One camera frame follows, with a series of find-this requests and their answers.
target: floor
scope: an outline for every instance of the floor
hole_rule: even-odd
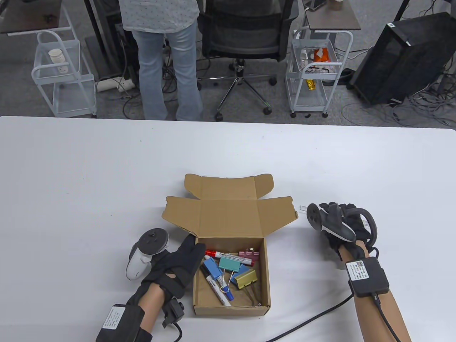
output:
[[[93,30],[83,1],[64,0],[69,14],[76,27],[76,32],[81,41],[86,36],[93,35]],[[375,44],[385,24],[394,18],[401,0],[369,1],[350,0],[358,20],[361,24],[361,31],[354,32],[354,45],[352,50],[363,49]],[[421,10],[429,8],[431,0],[415,0],[411,2],[410,8],[406,11],[406,17],[417,16]],[[302,13],[293,22],[292,28],[301,26]],[[345,42],[341,37],[337,39],[336,45],[342,48]],[[6,36],[0,35],[0,115],[25,115],[25,116],[52,116],[51,111],[41,97],[38,89],[31,79],[36,37],[29,36]],[[356,69],[362,61],[362,56],[348,61],[348,67]],[[206,76],[228,74],[229,60],[213,60],[211,68]],[[206,61],[198,62],[202,67]],[[330,125],[362,125],[362,126],[401,126],[406,123],[413,127],[445,127],[434,121],[414,115],[410,110],[401,111],[401,118],[406,120],[397,123],[395,121],[384,121],[384,109],[382,107],[367,108],[352,92],[345,87],[337,87],[332,104],[329,108],[329,117],[322,118],[319,114],[313,114],[306,119],[304,114],[298,113],[295,119],[290,117],[290,108],[286,98],[284,74],[286,62],[275,61],[248,61],[249,73],[276,73],[278,83],[274,87],[267,81],[255,81],[257,90],[271,103],[273,113],[264,115],[263,106],[253,94],[241,86],[236,89],[231,97],[223,114],[225,121],[232,122],[261,122],[261,123],[288,123],[288,124],[330,124]],[[215,109],[230,85],[229,81],[222,81],[218,86],[210,83],[203,83],[201,90],[204,103],[204,119],[213,121]],[[98,118],[103,119],[125,119],[122,113],[124,100],[119,99],[117,90],[110,90],[98,93],[97,102]],[[177,102],[169,103],[169,117],[174,119]],[[142,119],[142,108],[140,98],[130,101],[125,111],[132,119]]]

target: black glove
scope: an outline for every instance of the black glove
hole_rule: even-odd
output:
[[[188,235],[174,253],[164,250],[152,258],[155,265],[143,279],[136,293],[127,304],[138,305],[141,297],[147,292],[151,283],[156,283],[165,292],[165,303],[173,297],[182,298],[185,288],[192,282],[201,260],[206,253],[205,244],[195,244],[195,237]]]
[[[326,212],[329,212],[329,206],[332,204],[335,204],[335,202],[330,202],[329,204],[322,203],[320,204],[320,207]],[[356,208],[354,204],[339,204],[339,206],[342,209],[343,213],[345,213],[348,209]],[[363,241],[366,244],[367,241],[372,238],[371,233],[364,227],[363,221],[361,220],[361,216],[359,214],[351,216],[344,215],[344,217],[342,217],[342,222],[353,229],[356,234],[356,240]],[[353,256],[355,258],[361,257],[361,251],[355,247],[355,243],[342,241],[336,236],[325,231],[323,231],[323,233],[327,237],[330,247],[337,253],[337,255],[339,255],[339,257],[339,248],[342,245],[344,245],[352,253],[352,255],[354,254]]]

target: white vr controller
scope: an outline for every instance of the white vr controller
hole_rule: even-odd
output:
[[[168,247],[169,235],[163,228],[154,228],[145,232],[131,249],[125,275],[129,280],[142,276],[152,257]]]

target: white metal cart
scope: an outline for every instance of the white metal cart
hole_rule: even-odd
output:
[[[325,39],[310,39],[309,27],[300,28],[293,37],[291,53],[288,60],[285,83],[288,93],[288,102],[291,109],[290,116],[296,117],[295,112],[321,112],[325,118],[328,116],[327,110],[331,103],[336,86],[341,76],[342,70],[348,58],[348,54],[353,44],[353,34],[350,31],[317,31],[315,33],[326,33]],[[334,50],[329,35],[331,33],[347,34],[350,38],[345,54],[340,62]],[[301,54],[305,50],[310,57],[315,50],[327,48],[329,62],[309,62],[303,65]],[[313,80],[315,89],[311,90],[307,85],[307,80]],[[326,94],[323,80],[334,81],[329,96]]]
[[[62,4],[62,11],[68,26],[49,30],[25,31],[9,33],[18,36],[36,33],[38,46],[31,76],[40,90],[43,98],[56,117],[68,118],[91,114],[96,115],[96,90],[94,76],[90,71],[87,59],[81,50],[81,43],[68,16],[67,9]],[[71,31],[73,39],[63,41],[57,34],[59,31]],[[43,37],[49,36],[52,42],[44,42]],[[63,63],[53,63],[49,51],[60,49],[65,57]],[[87,73],[83,73],[83,64]],[[67,67],[66,73],[60,73],[59,68]],[[52,98],[43,86],[53,85]]]

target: office chair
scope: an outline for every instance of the office chair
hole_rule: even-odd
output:
[[[263,113],[272,113],[271,105],[247,79],[265,75],[245,75],[245,59],[285,59],[291,22],[298,17],[297,0],[197,0],[200,9],[198,28],[202,33],[202,54],[206,58],[228,57],[236,72],[230,89],[215,114],[223,120],[222,108],[236,85],[245,83],[265,104]],[[277,84],[275,75],[267,75],[269,83]],[[225,77],[208,78],[212,80]]]

